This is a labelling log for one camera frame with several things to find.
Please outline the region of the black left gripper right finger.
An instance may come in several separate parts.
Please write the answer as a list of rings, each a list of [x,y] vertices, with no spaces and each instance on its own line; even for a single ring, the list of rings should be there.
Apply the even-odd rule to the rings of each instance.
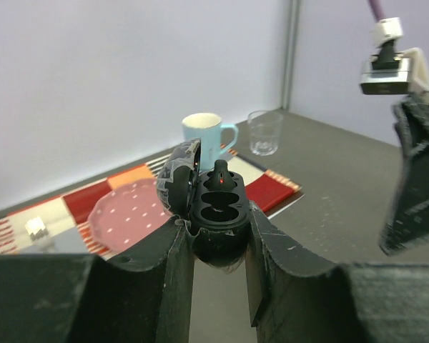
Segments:
[[[429,342],[429,264],[334,263],[250,204],[245,258],[259,342]]]

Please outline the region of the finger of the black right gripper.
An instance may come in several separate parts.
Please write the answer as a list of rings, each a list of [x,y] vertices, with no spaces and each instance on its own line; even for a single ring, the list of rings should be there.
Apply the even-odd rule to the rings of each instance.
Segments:
[[[429,242],[429,91],[393,105],[403,166],[379,246],[386,255]]]

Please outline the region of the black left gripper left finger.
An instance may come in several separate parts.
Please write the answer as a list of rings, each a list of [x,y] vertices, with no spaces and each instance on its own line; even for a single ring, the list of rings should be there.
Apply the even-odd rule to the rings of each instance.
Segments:
[[[193,271],[179,217],[109,260],[0,255],[0,342],[187,342]]]

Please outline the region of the black marbled earbud case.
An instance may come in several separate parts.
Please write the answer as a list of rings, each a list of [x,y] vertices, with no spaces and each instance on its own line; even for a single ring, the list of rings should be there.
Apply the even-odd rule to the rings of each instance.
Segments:
[[[245,258],[250,201],[242,176],[232,171],[237,184],[232,191],[210,192],[204,185],[210,171],[200,170],[200,154],[200,139],[176,146],[158,173],[157,196],[186,229],[194,255],[213,268],[231,273]]]

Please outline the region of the pink dotted plate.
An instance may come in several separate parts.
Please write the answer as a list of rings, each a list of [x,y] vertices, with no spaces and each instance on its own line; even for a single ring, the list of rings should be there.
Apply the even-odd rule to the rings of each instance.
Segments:
[[[118,254],[167,222],[155,179],[140,179],[104,195],[88,216],[94,241]]]

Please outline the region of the colourful patchwork placemat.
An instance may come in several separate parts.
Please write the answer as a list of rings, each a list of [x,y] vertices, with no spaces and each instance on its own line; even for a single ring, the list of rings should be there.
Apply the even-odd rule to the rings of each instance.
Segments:
[[[161,227],[182,231],[203,262],[242,260],[250,208],[267,212],[300,186],[197,139],[136,166],[0,218],[0,254],[125,253]]]

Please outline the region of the clear drinking glass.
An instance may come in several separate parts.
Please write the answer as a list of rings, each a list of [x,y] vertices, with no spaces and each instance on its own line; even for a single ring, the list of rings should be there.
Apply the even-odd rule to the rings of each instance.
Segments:
[[[253,154],[269,156],[278,150],[283,119],[278,110],[254,111],[247,116],[250,150]]]

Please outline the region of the light blue mug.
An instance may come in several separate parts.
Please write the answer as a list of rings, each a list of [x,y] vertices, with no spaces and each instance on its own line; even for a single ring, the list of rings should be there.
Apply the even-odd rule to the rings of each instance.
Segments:
[[[223,124],[222,118],[213,113],[196,113],[182,120],[183,135],[186,140],[200,139],[200,170],[209,171],[214,168],[215,161],[231,149],[237,142],[239,129],[235,124]],[[231,129],[233,139],[221,148],[221,136],[225,129]]]

